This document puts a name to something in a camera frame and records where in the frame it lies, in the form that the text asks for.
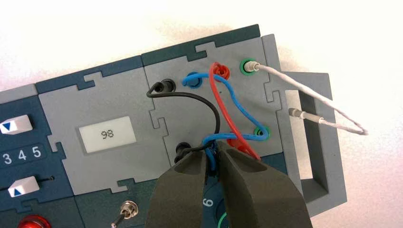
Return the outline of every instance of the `white background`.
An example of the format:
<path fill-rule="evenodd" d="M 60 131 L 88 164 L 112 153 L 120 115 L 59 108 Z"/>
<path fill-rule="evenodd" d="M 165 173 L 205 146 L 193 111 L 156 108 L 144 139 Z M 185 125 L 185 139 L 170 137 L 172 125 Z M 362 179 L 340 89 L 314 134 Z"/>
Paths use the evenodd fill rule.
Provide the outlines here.
<path fill-rule="evenodd" d="M 328 72 L 333 99 L 370 130 L 338 131 L 348 202 L 314 227 L 402 227 L 399 1 L 168 2 L 1 3 L 0 91 L 257 23 L 283 70 Z"/>

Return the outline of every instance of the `printed numbers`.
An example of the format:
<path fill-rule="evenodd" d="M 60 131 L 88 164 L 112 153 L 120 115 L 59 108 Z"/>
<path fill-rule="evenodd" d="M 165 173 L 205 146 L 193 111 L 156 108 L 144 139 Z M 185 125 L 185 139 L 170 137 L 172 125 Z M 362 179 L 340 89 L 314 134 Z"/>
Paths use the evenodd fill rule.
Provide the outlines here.
<path fill-rule="evenodd" d="M 32 147 L 32 152 L 34 153 L 34 156 L 35 156 L 36 158 L 38 158 L 38 157 L 41 156 L 41 153 L 40 153 L 40 151 L 38 150 L 38 147 L 37 147 L 37 146 Z"/>
<path fill-rule="evenodd" d="M 112 138 L 114 136 L 113 131 L 112 130 L 107 130 L 107 131 L 102 131 L 101 132 L 102 135 L 102 139 L 106 139 L 106 138 Z"/>
<path fill-rule="evenodd" d="M 8 153 L 3 154 L 3 158 L 4 158 L 4 163 L 6 163 L 7 165 L 10 165 L 12 163 L 12 160 Z"/>
<path fill-rule="evenodd" d="M 41 144 L 20 147 L 14 150 L 2 152 L 0 153 L 0 159 L 3 158 L 3 162 L 0 162 L 0 169 L 43 159 L 46 157 L 46 153 L 43 152 L 44 148 Z"/>
<path fill-rule="evenodd" d="M 212 207 L 214 202 L 211 199 L 203 199 L 203 205 L 206 207 Z"/>
<path fill-rule="evenodd" d="M 25 154 L 22 150 L 19 151 L 18 159 L 27 160 L 27 157 L 25 156 Z"/>

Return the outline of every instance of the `red wire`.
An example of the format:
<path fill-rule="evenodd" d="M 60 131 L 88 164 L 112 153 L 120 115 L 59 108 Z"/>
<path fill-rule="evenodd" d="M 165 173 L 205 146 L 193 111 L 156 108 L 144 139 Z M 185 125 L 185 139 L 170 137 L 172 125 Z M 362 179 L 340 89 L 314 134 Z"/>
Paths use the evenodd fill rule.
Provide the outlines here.
<path fill-rule="evenodd" d="M 232 121 L 230 115 L 228 114 L 227 108 L 225 107 L 224 102 L 222 101 L 222 99 L 220 97 L 220 94 L 217 90 L 217 86 L 215 85 L 215 80 L 214 80 L 214 69 L 219 66 L 220 66 L 220 64 L 218 62 L 215 62 L 210 66 L 210 69 L 209 69 L 209 82 L 210 82 L 210 87 L 211 87 L 211 90 L 213 91 L 214 97 L 218 103 L 218 106 L 221 109 L 222 115 L 224 116 L 225 120 L 228 123 L 228 126 L 231 128 L 231 130 L 237 136 L 240 143 L 242 143 L 245 146 L 245 149 L 248 152 L 248 154 L 250 156 L 260 160 L 260 156 L 252 149 L 252 147 L 249 145 L 249 143 L 243 138 L 239 129 L 237 128 L 235 123 Z"/>

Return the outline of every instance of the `blue wire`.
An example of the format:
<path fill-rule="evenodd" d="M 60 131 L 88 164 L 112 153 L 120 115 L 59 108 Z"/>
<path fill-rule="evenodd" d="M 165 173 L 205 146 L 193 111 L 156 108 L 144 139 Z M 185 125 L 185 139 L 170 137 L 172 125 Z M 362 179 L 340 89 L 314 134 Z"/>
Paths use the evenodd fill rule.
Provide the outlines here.
<path fill-rule="evenodd" d="M 209 74 L 207 73 L 197 73 L 197 74 L 193 74 L 193 75 L 189 75 L 186 78 L 184 78 L 182 80 L 182 85 L 183 86 L 187 86 L 187 83 L 191 80 L 195 80 L 198 78 L 208 78 Z M 248 113 L 248 111 L 246 111 L 243 106 L 239 103 L 239 101 L 237 100 L 236 96 L 235 96 L 235 92 L 231 86 L 231 84 L 225 80 L 223 77 L 219 76 L 219 75 L 214 75 L 214 79 L 224 83 L 224 85 L 227 87 L 230 95 L 231 95 L 231 99 L 234 102 L 235 106 L 242 112 L 242 114 L 248 118 L 253 124 L 255 124 L 262 132 L 263 135 L 254 135 L 254 134 L 242 134 L 242 136 L 246 139 L 246 140 L 254 140 L 254 141 L 264 141 L 267 139 L 269 133 L 267 131 L 267 129 L 261 124 L 259 123 L 259 121 L 257 121 L 251 114 Z M 217 139 L 236 139 L 237 136 L 234 133 L 218 133 L 218 134 L 210 134 L 207 137 L 205 137 L 203 139 L 203 145 L 205 145 L 208 141 L 211 140 L 217 140 Z M 215 170 L 216 169 L 216 164 L 215 164 L 215 159 L 212 155 L 212 152 L 209 148 L 207 148 L 206 150 L 206 156 L 209 158 L 210 160 L 210 168 L 211 170 Z"/>

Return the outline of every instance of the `electronics trainer board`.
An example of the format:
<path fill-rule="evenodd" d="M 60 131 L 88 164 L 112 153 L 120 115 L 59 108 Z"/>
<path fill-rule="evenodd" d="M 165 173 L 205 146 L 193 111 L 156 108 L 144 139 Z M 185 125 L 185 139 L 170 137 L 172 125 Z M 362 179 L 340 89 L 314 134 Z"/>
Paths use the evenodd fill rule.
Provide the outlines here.
<path fill-rule="evenodd" d="M 139 212 L 119 227 L 144 227 L 155 180 L 174 165 L 176 145 L 197 146 L 214 127 L 200 102 L 145 94 L 169 78 L 176 91 L 216 104 L 207 80 L 197 89 L 181 84 L 215 61 L 229 67 L 239 101 L 270 130 L 267 141 L 250 144 L 291 178 L 310 216 L 346 202 L 336 129 L 304 121 L 313 178 L 301 180 L 285 94 L 296 88 L 265 72 L 242 74 L 246 58 L 281 70 L 274 35 L 260 37 L 253 25 L 0 92 L 0 227 L 18 227 L 28 215 L 54 228 L 110 227 L 126 200 Z M 332 98 L 328 74 L 287 74 Z M 218 89 L 240 130 L 253 133 L 227 90 Z M 304 111 L 335 121 L 331 108 L 299 96 Z M 230 131 L 223 117 L 221 130 Z M 216 178 L 209 178 L 201 203 L 202 227 L 217 227 L 225 207 Z"/>

